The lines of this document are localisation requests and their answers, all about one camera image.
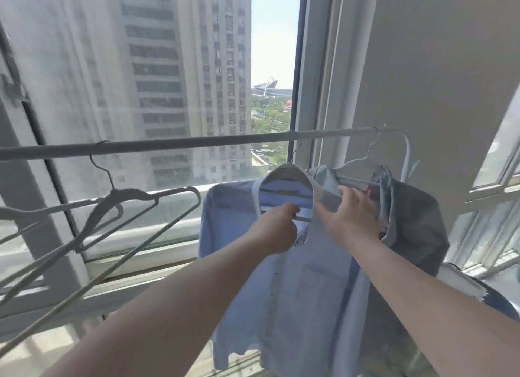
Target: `person's right arm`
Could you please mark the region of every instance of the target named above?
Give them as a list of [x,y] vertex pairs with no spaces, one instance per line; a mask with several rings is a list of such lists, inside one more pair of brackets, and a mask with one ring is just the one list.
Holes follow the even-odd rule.
[[316,208],[442,377],[520,375],[520,323],[423,272],[378,238],[375,207],[340,186],[336,213]]

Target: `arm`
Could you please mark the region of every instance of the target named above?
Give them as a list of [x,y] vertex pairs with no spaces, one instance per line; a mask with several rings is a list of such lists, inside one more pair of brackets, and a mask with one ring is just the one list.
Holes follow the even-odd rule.
[[184,376],[253,270],[292,246],[299,210],[271,209],[244,236],[152,285],[43,376]]
[[518,375],[520,324],[417,268],[378,238],[375,207],[340,186],[336,213],[317,210],[354,256],[408,333],[443,377]]

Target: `high-rise building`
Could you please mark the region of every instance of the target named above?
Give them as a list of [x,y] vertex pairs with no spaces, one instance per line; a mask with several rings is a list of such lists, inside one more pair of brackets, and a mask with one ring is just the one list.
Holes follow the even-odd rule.
[[[36,34],[9,21],[6,28],[18,30],[15,56],[47,143],[250,131],[251,0],[9,0],[9,6],[7,12],[28,12],[28,26],[44,20]],[[110,169],[116,186],[153,190],[240,178],[251,152],[241,145],[95,160]],[[88,159],[56,165],[70,200],[110,187]]]

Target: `light blue shirt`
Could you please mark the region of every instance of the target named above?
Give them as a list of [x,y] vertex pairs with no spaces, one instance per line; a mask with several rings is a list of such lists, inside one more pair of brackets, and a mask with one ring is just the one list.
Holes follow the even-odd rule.
[[262,367],[280,377],[354,376],[370,281],[312,210],[321,202],[334,211],[337,189],[323,189],[292,164],[264,179],[217,185],[204,201],[199,257],[285,202],[310,223],[295,222],[295,246],[263,260],[231,303],[212,337],[215,368],[227,368],[231,353],[260,349]]

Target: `sky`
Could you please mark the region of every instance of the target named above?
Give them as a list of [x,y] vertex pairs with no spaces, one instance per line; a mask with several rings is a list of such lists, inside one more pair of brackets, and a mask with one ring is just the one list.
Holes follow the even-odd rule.
[[292,88],[300,0],[251,2],[251,84]]

